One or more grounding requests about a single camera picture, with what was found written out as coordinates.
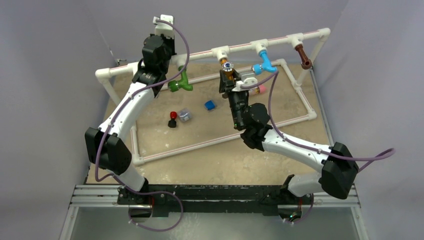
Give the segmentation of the orange water faucet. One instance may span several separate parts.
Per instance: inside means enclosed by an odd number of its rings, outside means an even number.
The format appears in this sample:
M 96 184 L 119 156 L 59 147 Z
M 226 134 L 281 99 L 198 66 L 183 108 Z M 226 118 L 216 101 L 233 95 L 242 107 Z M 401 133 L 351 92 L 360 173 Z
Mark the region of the orange water faucet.
M 226 77 L 233 81 L 234 77 L 233 77 L 233 72 L 234 72 L 234 65 L 228 61 L 227 58 L 222 58 L 219 60 L 220 64 L 221 64 L 221 68 L 224 72 L 224 74 L 226 75 Z

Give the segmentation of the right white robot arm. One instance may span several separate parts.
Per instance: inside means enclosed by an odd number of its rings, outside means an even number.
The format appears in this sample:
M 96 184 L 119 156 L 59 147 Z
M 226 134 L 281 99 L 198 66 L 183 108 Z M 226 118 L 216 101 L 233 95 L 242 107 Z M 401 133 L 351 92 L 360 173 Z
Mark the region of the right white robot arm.
M 359 172 L 351 161 L 352 154 L 345 144 L 318 144 L 284 134 L 274 125 L 263 103 L 249 104 L 247 90 L 233 91 L 241 76 L 237 71 L 219 72 L 218 92 L 229 102 L 233 127 L 240 131 L 244 144 L 250 149 L 281 154 L 314 169 L 314 173 L 289 176 L 280 196 L 288 204 L 306 194 L 325 192 L 345 200 Z

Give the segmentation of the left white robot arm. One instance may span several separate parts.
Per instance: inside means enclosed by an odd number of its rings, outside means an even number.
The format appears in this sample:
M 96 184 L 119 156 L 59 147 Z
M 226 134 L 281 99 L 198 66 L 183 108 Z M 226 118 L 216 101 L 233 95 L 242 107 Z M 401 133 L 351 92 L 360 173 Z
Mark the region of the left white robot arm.
M 163 34 L 147 37 L 128 92 L 107 120 L 97 128 L 88 128 L 84 134 L 89 161 L 130 188 L 129 197 L 138 205 L 149 199 L 148 181 L 132 164 L 133 155 L 124 139 L 143 109 L 165 84 L 174 55 L 175 40 L 172 37 Z

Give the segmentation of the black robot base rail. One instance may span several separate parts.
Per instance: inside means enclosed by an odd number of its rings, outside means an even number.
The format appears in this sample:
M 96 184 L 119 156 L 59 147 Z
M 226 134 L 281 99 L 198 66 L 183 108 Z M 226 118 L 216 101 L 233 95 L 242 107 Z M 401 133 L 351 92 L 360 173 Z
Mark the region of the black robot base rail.
M 118 205 L 152 207 L 154 217 L 169 213 L 240 213 L 300 217 L 312 195 L 297 197 L 287 185 L 148 184 L 140 194 L 118 188 Z

